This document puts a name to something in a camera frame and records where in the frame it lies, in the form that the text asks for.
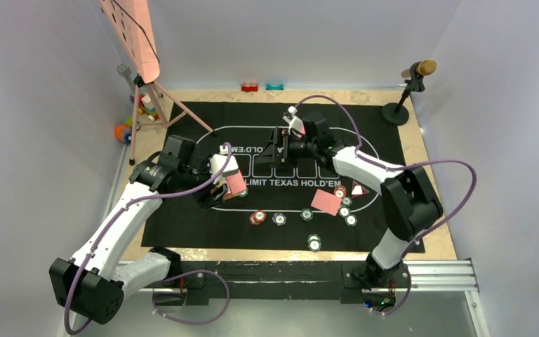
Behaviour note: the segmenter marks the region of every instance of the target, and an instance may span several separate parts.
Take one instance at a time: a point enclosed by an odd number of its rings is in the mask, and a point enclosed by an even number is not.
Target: gray floor
[[[221,300],[212,300],[208,307],[166,312],[195,320],[212,317],[221,307]],[[186,326],[152,315],[151,294],[138,293],[109,324],[92,323],[82,336],[473,337],[476,333],[463,292],[416,291],[385,318],[370,315],[362,305],[341,305],[334,300],[232,300],[219,320],[204,326]]]

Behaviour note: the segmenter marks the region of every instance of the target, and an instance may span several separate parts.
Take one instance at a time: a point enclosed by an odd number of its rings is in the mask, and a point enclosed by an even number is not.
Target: black mat
[[[208,135],[189,117],[172,125],[167,135],[172,133],[199,141],[197,152],[200,157],[217,153],[220,144],[230,142],[241,172],[246,177],[248,195],[230,200],[222,207],[226,209],[224,211],[200,209],[191,197],[167,199],[147,220],[142,246],[304,251],[308,250],[309,234],[321,237],[322,251],[371,251],[379,243],[386,225],[381,199],[374,191],[353,199],[351,210],[359,220],[354,227],[346,225],[340,216],[325,213],[315,213],[312,221],[305,222],[300,218],[300,210],[311,208],[317,188],[332,192],[341,183],[350,195],[352,181],[323,169],[316,170],[314,161],[302,161],[297,171],[278,169],[275,173],[251,164],[253,156],[265,146],[271,127],[285,125],[281,115],[291,104],[185,104],[214,128],[219,136],[214,138]],[[376,151],[382,160],[405,164],[397,127],[381,119],[380,107],[347,105],[346,108],[366,138],[362,148],[365,153],[375,156]],[[335,105],[304,104],[299,113],[313,110],[327,117],[336,139],[347,145],[356,144],[352,125]],[[181,110],[175,105],[172,115],[180,113]],[[261,225],[249,222],[249,216],[256,209],[267,210],[268,219]],[[279,227],[272,222],[274,211],[283,211],[286,215],[284,226]],[[415,247],[415,251],[425,250],[421,244]]]

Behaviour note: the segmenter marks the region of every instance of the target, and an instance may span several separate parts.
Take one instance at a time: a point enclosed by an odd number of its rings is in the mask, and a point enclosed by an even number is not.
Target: wooden tabletop
[[[356,91],[356,90],[287,90],[287,91],[258,91],[255,93],[244,93],[241,91],[173,91],[173,94],[182,101],[203,101],[203,102],[249,102],[249,103],[297,103],[299,100],[316,94],[330,96],[338,102],[346,105],[384,105],[386,103],[397,102],[401,91]],[[321,98],[308,100],[307,103],[332,104]],[[161,105],[165,115],[168,117],[173,106],[173,102],[164,97]],[[414,109],[410,100],[406,100],[405,105],[410,112],[408,123],[399,127],[399,135],[404,159],[407,164],[416,163],[428,159],[425,144],[422,141],[422,134],[416,121]],[[145,160],[151,153],[162,149],[166,129],[162,127],[145,127],[137,134],[135,148],[135,162]],[[128,166],[119,188],[124,188],[128,182],[128,177],[133,168]],[[434,184],[434,179],[430,167],[426,167],[427,174]],[[125,251],[121,260],[133,261],[142,258],[148,251],[148,247],[141,247],[144,225],[141,226],[137,235],[133,238],[129,247]],[[425,253],[410,253],[407,260],[455,260],[455,251],[451,243],[451,237],[447,225],[441,226],[433,233],[424,238]],[[182,256],[183,260],[364,260],[368,252],[339,252],[339,251],[274,251],[257,249],[195,249],[195,248],[172,248]]]

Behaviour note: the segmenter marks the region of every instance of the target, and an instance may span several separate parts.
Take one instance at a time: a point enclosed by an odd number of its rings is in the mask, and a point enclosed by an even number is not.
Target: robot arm
[[[120,209],[125,211],[115,220],[92,253],[81,274],[71,309],[94,322],[105,324],[115,316],[124,298],[148,284],[179,275],[180,256],[168,249],[155,247],[141,260],[118,266],[119,260],[141,225],[162,204],[160,198],[145,199],[126,207],[127,202],[141,197],[186,190],[202,184],[222,170],[227,160],[226,149],[190,166],[194,142],[178,136],[169,136],[157,163],[153,157],[136,166],[120,200],[102,222],[94,235],[69,260],[58,258],[49,274],[57,302],[65,306],[72,280],[93,242],[99,237],[112,217]],[[201,207],[209,208],[230,197],[244,196],[246,186],[231,184],[242,180],[236,159],[231,157],[221,176],[209,186],[194,194]]]
[[[375,190],[382,197],[387,230],[368,255],[366,270],[354,275],[368,288],[386,284],[399,268],[408,245],[431,227],[443,208],[423,168],[401,167],[357,151],[334,139],[326,118],[317,113],[296,116],[292,107],[284,114],[288,128],[275,128],[256,164],[296,166],[301,158],[313,158],[320,167]],[[382,164],[388,169],[370,164]]]

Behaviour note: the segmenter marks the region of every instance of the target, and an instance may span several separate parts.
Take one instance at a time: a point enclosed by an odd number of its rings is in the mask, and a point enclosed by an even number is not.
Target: teal object
[[[284,90],[284,84],[265,84],[265,90]]]

